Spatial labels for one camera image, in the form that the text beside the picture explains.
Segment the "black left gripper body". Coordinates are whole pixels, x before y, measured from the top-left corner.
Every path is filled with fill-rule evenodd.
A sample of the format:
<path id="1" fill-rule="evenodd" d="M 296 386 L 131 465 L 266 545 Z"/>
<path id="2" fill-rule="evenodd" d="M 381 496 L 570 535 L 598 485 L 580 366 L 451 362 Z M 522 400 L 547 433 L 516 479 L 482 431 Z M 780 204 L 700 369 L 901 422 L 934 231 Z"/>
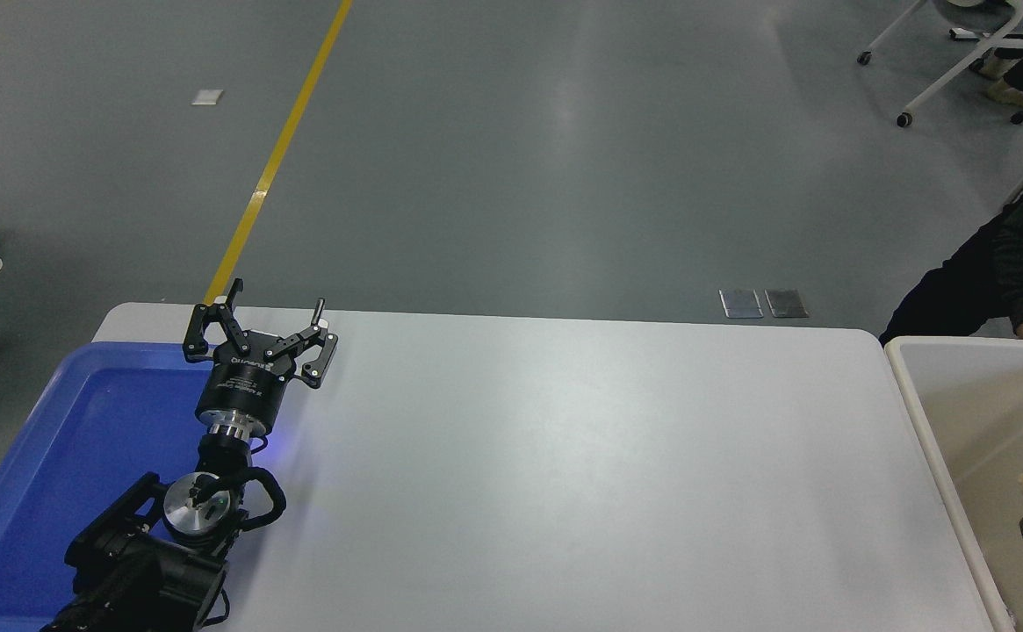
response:
<path id="1" fill-rule="evenodd" d="M 294 365 L 290 355 L 267 357 L 281 337 L 247 332 L 249 351 L 223 341 L 213 351 L 213 368 L 199 396 L 195 416 L 207 427 L 230 417 L 246 417 L 253 433 L 273 431 Z"/>

